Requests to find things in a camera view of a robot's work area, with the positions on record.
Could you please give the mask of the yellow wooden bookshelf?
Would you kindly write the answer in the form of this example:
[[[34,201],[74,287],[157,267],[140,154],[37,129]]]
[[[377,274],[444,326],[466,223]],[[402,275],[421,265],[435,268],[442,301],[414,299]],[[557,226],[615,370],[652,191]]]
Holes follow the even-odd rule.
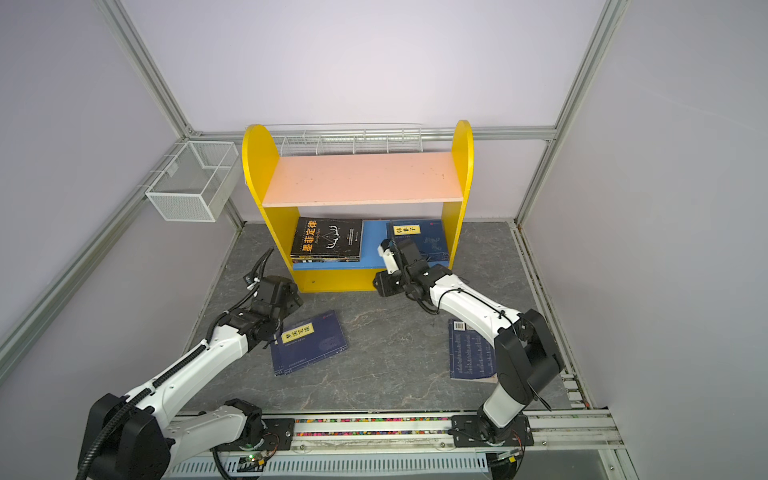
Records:
[[[449,152],[281,157],[263,125],[242,142],[250,193],[299,290],[303,293],[373,290],[376,268],[298,270],[290,250],[302,207],[441,203],[450,254],[455,255],[474,174],[474,138],[457,123]]]

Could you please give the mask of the black deer cover book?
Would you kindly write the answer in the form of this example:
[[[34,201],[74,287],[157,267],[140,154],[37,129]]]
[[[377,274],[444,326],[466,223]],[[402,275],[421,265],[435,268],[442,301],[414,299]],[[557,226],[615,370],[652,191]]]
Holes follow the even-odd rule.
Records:
[[[300,217],[290,251],[293,263],[357,262],[361,258],[362,219]]]

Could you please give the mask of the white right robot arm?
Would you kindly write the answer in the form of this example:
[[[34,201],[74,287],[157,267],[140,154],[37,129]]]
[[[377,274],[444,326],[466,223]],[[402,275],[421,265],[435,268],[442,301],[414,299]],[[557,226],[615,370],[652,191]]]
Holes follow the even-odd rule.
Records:
[[[373,280],[380,296],[403,293],[429,314],[449,313],[493,347],[497,386],[470,428],[455,429],[456,434],[493,446],[511,437],[522,440],[514,422],[565,368],[543,315],[519,312],[479,293],[449,268],[430,265],[410,239],[384,240],[377,252],[385,263]]]

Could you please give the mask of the navy book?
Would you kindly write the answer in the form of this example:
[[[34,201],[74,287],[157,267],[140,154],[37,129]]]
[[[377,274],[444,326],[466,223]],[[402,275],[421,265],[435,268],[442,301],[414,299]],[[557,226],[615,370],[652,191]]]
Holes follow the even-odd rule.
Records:
[[[281,333],[271,345],[273,374],[285,376],[348,349],[334,310],[316,315]]]
[[[410,238],[430,263],[449,265],[450,252],[440,219],[391,220],[387,223],[387,233],[396,240]]]

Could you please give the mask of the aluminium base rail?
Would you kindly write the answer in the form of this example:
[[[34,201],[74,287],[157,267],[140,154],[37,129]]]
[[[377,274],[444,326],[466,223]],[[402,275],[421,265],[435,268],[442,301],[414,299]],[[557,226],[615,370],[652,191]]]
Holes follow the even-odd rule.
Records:
[[[262,440],[208,448],[220,426],[237,420],[223,410],[172,423],[155,449],[135,448],[119,461],[118,479],[279,477],[344,478],[480,473],[514,478],[523,462],[547,451],[594,451],[609,479],[637,472],[612,416],[606,411],[533,411],[520,415],[499,444],[481,441],[467,412],[267,416]]]

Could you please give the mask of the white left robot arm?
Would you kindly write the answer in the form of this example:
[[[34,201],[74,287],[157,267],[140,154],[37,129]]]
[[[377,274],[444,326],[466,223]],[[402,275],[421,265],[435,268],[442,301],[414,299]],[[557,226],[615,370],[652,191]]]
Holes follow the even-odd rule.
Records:
[[[91,407],[78,459],[79,479],[160,479],[206,450],[236,443],[265,446],[271,433],[260,407],[231,399],[179,422],[177,414],[211,380],[257,346],[275,342],[302,304],[293,280],[267,275],[265,252],[244,279],[247,294],[209,325],[204,338],[172,365],[124,395]]]

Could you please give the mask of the navy book text back cover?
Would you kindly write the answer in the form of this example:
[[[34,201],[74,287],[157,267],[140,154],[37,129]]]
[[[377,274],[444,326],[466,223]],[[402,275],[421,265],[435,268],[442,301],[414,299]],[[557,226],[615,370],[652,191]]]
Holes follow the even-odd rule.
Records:
[[[450,378],[496,383],[496,361],[491,344],[463,321],[451,320],[448,333]]]

